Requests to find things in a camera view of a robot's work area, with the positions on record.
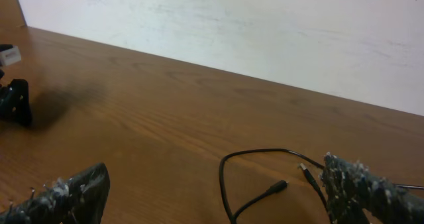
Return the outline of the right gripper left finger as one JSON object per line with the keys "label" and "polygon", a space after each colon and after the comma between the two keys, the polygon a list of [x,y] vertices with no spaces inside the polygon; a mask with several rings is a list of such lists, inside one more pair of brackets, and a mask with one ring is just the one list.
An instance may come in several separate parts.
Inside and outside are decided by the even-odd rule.
{"label": "right gripper left finger", "polygon": [[109,191],[109,173],[100,162],[39,194],[32,190],[26,201],[1,213],[1,224],[100,224]]}

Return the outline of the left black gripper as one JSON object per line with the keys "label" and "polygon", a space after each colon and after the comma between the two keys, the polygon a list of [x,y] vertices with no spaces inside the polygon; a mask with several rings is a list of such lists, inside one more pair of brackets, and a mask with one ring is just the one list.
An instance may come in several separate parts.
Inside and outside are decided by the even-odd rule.
{"label": "left black gripper", "polygon": [[7,86],[1,86],[1,120],[15,122],[24,127],[32,123],[29,104],[28,82],[13,79]]}

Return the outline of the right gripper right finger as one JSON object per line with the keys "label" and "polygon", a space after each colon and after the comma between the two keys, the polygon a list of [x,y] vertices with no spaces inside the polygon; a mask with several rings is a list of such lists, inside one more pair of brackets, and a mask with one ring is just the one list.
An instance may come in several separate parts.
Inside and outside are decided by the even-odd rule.
{"label": "right gripper right finger", "polygon": [[369,223],[364,210],[381,223],[423,224],[423,198],[386,178],[371,174],[360,162],[324,156],[321,179],[332,223]]}

